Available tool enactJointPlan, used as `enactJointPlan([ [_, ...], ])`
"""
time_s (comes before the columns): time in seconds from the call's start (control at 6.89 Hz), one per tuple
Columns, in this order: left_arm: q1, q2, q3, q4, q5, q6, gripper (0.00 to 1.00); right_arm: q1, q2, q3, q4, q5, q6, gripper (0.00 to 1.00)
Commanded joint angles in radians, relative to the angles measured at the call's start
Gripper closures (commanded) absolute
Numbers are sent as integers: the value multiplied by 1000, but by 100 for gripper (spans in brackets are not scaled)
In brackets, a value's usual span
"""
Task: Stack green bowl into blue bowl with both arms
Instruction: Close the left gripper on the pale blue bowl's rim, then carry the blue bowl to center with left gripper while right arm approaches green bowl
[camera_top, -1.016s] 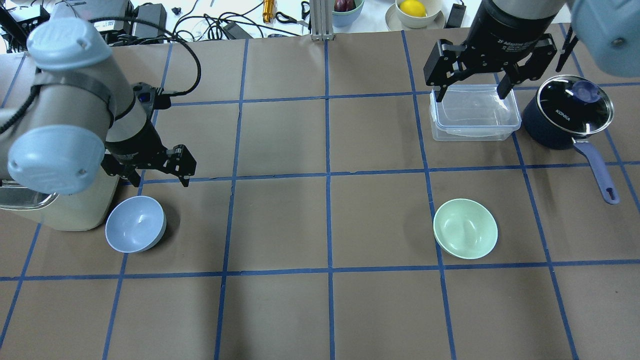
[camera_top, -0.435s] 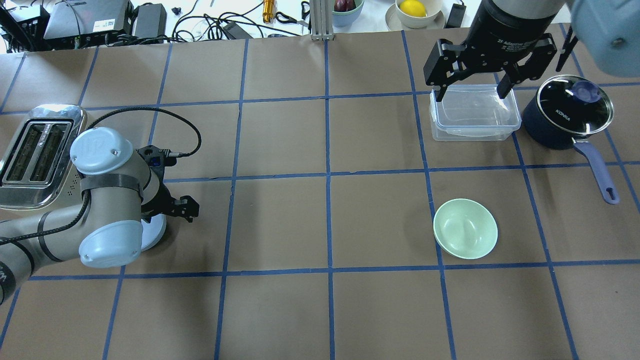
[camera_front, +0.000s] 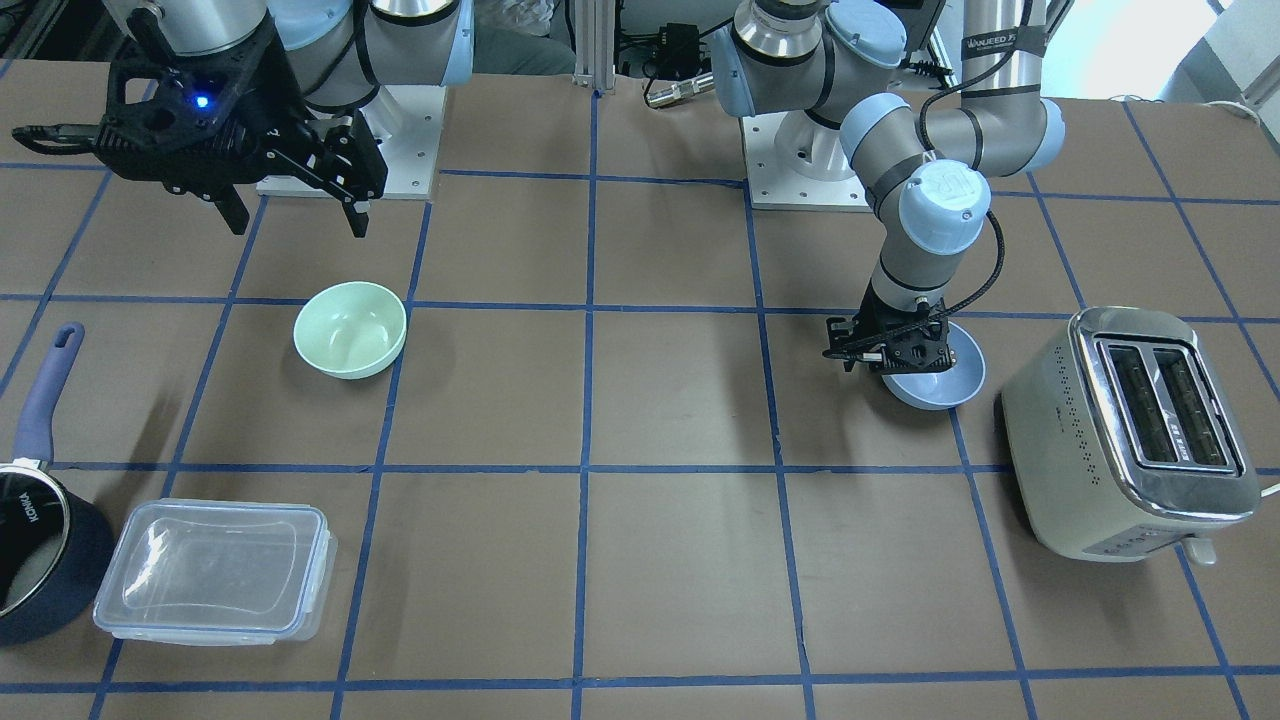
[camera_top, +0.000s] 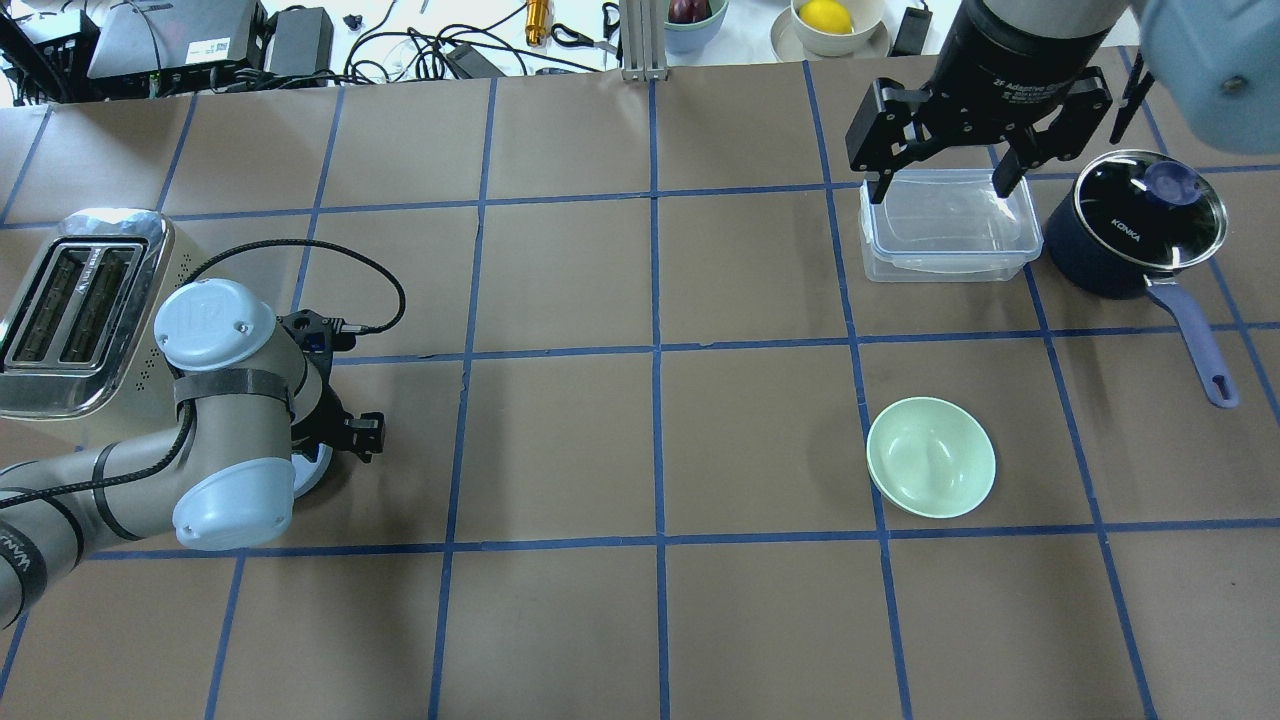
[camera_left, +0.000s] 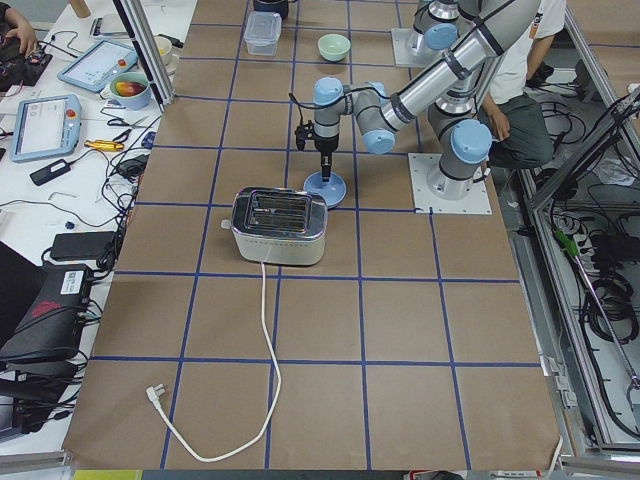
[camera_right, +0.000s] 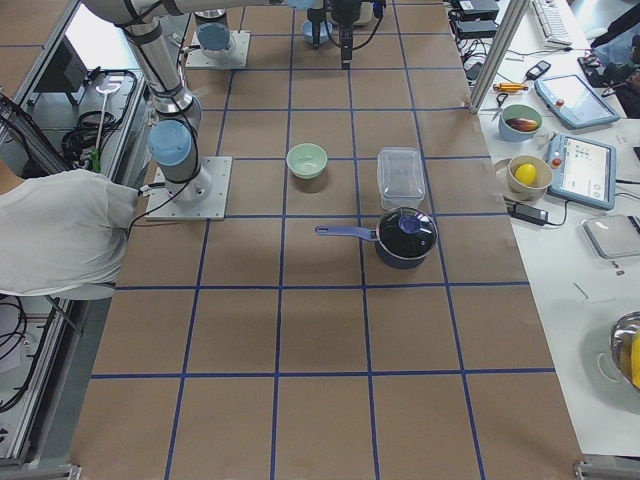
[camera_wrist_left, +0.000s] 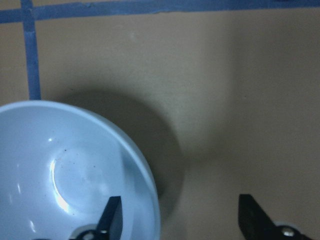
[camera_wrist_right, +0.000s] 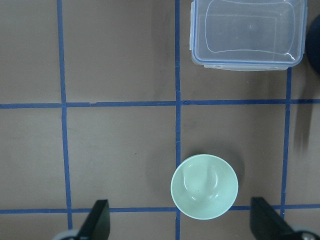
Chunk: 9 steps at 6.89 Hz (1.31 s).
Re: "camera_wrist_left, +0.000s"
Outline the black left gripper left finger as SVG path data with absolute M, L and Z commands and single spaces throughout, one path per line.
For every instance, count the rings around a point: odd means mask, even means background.
M 73 240 L 120 240 L 123 231 L 121 196 L 111 196 L 95 229 L 78 233 Z

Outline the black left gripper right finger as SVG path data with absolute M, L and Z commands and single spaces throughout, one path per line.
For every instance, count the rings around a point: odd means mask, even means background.
M 250 194 L 238 198 L 238 226 L 245 240 L 309 240 L 297 228 L 275 224 Z

